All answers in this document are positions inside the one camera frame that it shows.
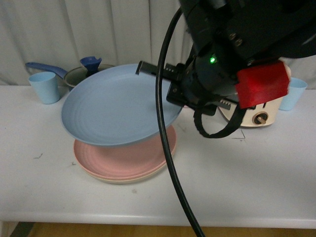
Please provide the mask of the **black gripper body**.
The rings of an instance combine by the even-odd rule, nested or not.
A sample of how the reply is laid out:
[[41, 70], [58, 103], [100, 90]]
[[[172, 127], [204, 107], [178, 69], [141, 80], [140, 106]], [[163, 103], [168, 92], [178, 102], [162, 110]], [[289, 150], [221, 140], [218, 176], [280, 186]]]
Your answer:
[[236, 93], [237, 72], [241, 69], [243, 60], [232, 53], [196, 56], [171, 83], [166, 99], [194, 110], [207, 108]]

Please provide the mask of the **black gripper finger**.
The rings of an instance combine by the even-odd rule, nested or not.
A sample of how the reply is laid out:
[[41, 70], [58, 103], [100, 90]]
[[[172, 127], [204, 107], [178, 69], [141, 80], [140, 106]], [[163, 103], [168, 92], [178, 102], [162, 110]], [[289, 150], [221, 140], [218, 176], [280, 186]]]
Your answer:
[[[162, 70], [162, 78], [170, 82], [181, 83], [185, 78], [184, 70], [185, 65], [182, 63], [178, 63], [175, 66], [167, 63]], [[145, 61], [140, 61], [135, 73], [137, 75], [140, 73], [146, 73], [151, 76], [157, 76], [158, 66]]]

